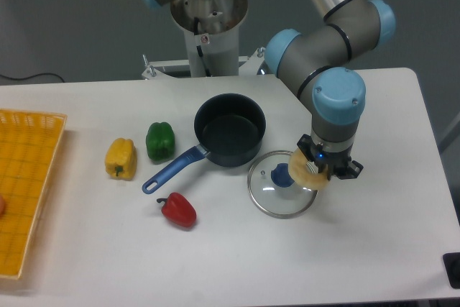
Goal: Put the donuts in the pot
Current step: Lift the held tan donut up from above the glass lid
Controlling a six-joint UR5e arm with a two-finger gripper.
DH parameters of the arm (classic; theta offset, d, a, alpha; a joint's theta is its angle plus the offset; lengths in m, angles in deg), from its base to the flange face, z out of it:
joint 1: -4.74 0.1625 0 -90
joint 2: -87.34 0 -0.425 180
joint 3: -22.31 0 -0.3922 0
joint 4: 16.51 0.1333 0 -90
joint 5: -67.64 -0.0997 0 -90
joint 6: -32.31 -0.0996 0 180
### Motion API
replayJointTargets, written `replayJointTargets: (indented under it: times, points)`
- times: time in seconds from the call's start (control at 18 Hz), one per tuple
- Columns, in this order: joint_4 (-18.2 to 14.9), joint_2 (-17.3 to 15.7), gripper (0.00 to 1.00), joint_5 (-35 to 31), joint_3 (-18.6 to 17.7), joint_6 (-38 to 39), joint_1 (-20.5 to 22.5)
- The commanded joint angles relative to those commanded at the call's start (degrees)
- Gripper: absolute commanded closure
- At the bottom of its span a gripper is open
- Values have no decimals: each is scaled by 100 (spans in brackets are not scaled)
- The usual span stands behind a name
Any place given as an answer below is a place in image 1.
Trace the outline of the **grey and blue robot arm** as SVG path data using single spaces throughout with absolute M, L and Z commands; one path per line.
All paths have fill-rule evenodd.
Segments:
M 239 28 L 248 0 L 144 0 L 170 7 L 182 29 L 194 77 L 236 75 Z M 324 26 L 305 36 L 294 29 L 278 32 L 263 58 L 268 68 L 296 95 L 312 116 L 310 134 L 298 146 L 328 177 L 353 179 L 362 165 L 351 148 L 365 105 L 365 85 L 350 60 L 386 43 L 395 33 L 392 9 L 381 0 L 313 0 Z

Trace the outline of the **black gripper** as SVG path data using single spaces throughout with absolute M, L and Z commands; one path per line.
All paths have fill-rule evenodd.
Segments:
M 308 162 L 312 162 L 328 180 L 335 176 L 341 180 L 355 179 L 363 170 L 363 165 L 352 160 L 351 147 L 340 152 L 332 152 L 325 145 L 315 144 L 313 138 L 304 134 L 297 143 L 298 149 Z

